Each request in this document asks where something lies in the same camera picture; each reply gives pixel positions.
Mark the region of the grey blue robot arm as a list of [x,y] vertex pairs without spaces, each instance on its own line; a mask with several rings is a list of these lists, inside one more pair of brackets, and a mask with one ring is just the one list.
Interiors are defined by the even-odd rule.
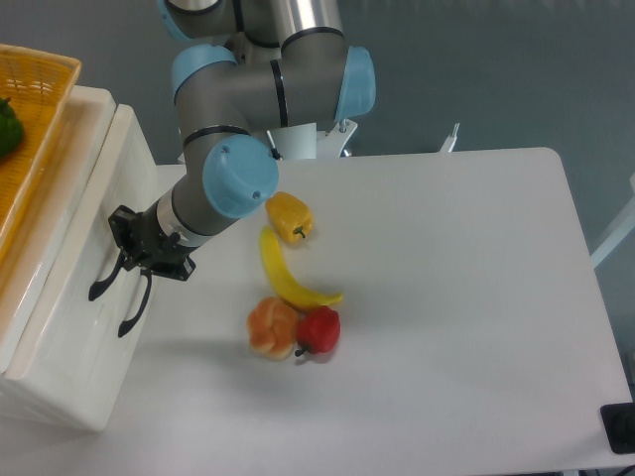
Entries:
[[116,268],[186,280],[191,253],[256,210],[278,169],[258,134],[368,113],[370,54],[351,46],[333,1],[162,1],[193,40],[172,66],[186,175],[143,212],[117,208]]

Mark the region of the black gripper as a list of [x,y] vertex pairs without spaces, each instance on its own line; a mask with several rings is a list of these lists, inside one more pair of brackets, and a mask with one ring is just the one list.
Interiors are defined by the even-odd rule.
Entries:
[[121,267],[127,272],[145,269],[162,278],[185,282],[195,269],[191,249],[179,244],[181,237],[177,232],[163,231],[157,208],[152,205],[139,213],[119,205],[109,216],[114,241],[122,249]]

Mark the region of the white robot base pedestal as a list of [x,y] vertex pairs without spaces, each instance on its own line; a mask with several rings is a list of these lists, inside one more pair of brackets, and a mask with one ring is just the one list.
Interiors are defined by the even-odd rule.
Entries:
[[267,130],[266,138],[277,160],[334,159],[350,156],[348,143],[357,129],[357,122],[343,119],[329,131],[311,123]]

